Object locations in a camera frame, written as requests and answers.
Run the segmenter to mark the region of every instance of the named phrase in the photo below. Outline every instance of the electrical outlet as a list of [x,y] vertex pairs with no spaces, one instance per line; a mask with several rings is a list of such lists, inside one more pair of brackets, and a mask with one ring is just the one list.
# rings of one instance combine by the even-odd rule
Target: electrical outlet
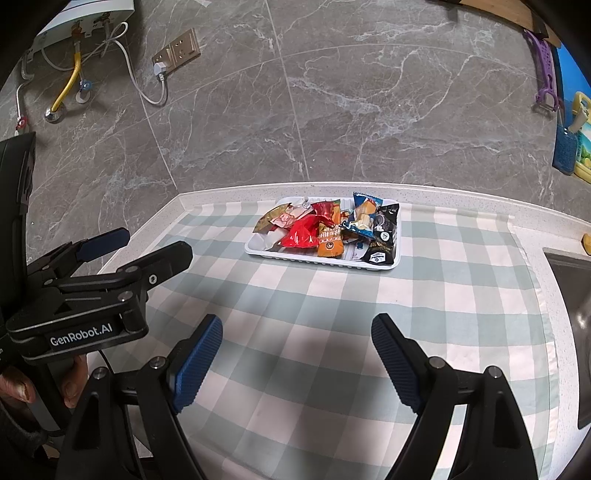
[[167,67],[166,73],[168,74],[180,67],[183,63],[200,55],[201,50],[199,50],[197,35],[195,35],[195,29],[191,28],[154,55],[152,57],[152,63],[163,62]]

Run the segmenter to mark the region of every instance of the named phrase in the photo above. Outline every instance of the purple peeler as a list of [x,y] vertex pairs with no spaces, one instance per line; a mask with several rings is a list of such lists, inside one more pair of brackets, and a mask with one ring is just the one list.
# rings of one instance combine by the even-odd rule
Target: purple peeler
[[[540,40],[529,30],[524,30],[524,32],[525,36],[531,40],[532,45],[536,49],[540,61],[540,67],[542,69],[542,75],[544,75],[544,86],[538,91],[538,94],[535,96],[535,101],[538,102],[540,106],[555,112],[558,110],[558,96],[554,91],[554,69],[550,46],[546,40]],[[546,94],[554,99],[554,106],[550,106],[546,103]]]

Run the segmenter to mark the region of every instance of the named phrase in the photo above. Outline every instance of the blue valve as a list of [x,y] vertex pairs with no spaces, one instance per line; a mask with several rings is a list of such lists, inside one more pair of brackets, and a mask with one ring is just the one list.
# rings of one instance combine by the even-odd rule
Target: blue valve
[[92,82],[90,80],[82,80],[80,82],[80,91],[82,93],[90,91],[91,88],[92,88]]

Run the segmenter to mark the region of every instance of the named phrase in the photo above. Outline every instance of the blue snack packet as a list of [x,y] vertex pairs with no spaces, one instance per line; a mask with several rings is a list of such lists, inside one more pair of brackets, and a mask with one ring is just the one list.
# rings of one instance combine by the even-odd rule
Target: blue snack packet
[[343,222],[343,228],[373,240],[375,238],[375,215],[378,208],[382,206],[383,200],[372,195],[357,192],[353,192],[353,199],[355,201],[355,210]]

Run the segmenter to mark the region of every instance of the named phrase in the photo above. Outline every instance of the blue gripper pad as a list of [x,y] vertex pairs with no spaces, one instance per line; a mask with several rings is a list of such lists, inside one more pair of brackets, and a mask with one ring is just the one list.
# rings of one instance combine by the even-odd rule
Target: blue gripper pad
[[222,335],[222,321],[215,315],[206,315],[193,334],[177,343],[168,356],[167,383],[177,414],[195,400],[222,344]]
[[82,243],[76,252],[79,262],[90,262],[95,258],[114,252],[129,243],[129,231],[120,227],[90,238]]
[[420,353],[413,352],[410,346],[412,340],[406,339],[394,322],[386,313],[381,313],[374,318],[371,324],[371,339],[379,357],[388,372],[390,380],[400,397],[400,401],[418,413],[423,409],[421,398],[419,373],[426,374],[423,358]]

